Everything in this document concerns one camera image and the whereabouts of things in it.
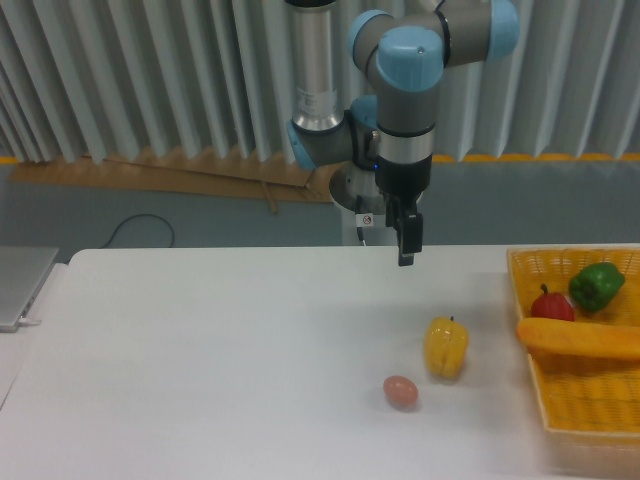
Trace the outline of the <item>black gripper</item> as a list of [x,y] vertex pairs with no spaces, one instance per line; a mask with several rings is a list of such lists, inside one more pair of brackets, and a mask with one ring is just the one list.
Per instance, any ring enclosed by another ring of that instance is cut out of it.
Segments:
[[[385,201],[385,225],[398,237],[398,265],[411,266],[422,251],[423,216],[417,202],[428,188],[432,156],[418,162],[401,164],[379,156],[375,164],[375,182]],[[398,219],[398,207],[407,214]]]

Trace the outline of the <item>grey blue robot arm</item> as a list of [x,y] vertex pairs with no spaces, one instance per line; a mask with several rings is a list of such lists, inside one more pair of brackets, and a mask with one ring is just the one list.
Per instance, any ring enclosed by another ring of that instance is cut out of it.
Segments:
[[397,18],[359,14],[347,52],[371,93],[338,106],[337,41],[331,1],[287,3],[296,105],[287,135],[303,169],[340,164],[334,202],[354,215],[377,214],[395,234],[398,262],[413,263],[423,245],[418,203],[428,188],[435,106],[443,72],[510,55],[520,21],[509,1],[441,1]]

